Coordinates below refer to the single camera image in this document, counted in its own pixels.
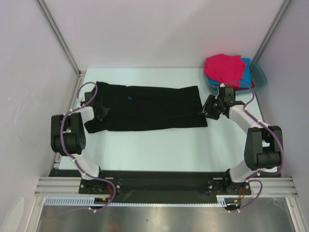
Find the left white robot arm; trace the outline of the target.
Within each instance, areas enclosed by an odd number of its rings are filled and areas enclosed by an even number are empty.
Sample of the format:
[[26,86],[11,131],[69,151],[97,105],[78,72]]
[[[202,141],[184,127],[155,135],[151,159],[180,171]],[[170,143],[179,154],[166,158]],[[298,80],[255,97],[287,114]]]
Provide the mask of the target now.
[[84,125],[95,118],[91,100],[94,92],[85,94],[81,106],[64,115],[51,116],[50,143],[54,152],[68,159],[76,166],[81,175],[80,194],[101,194],[105,189],[112,193],[111,184],[103,179],[101,168],[86,152]]

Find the black t shirt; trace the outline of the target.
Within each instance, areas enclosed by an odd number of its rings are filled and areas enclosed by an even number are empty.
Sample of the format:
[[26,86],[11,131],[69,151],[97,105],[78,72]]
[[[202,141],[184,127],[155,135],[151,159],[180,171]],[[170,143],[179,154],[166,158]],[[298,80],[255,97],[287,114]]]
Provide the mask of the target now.
[[207,127],[197,86],[139,87],[97,82],[103,105],[110,109],[102,121],[85,123],[88,133],[153,131]]

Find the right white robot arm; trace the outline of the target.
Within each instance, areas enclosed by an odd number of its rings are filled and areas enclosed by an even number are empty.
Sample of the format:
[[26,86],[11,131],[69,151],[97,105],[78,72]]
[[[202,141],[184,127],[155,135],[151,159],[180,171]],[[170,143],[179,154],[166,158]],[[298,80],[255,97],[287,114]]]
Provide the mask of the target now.
[[203,107],[206,118],[218,120],[224,115],[246,133],[243,161],[228,169],[222,180],[228,194],[234,194],[240,185],[260,174],[280,174],[284,163],[281,128],[259,120],[247,106],[236,100],[232,87],[219,87],[219,93],[210,94]]

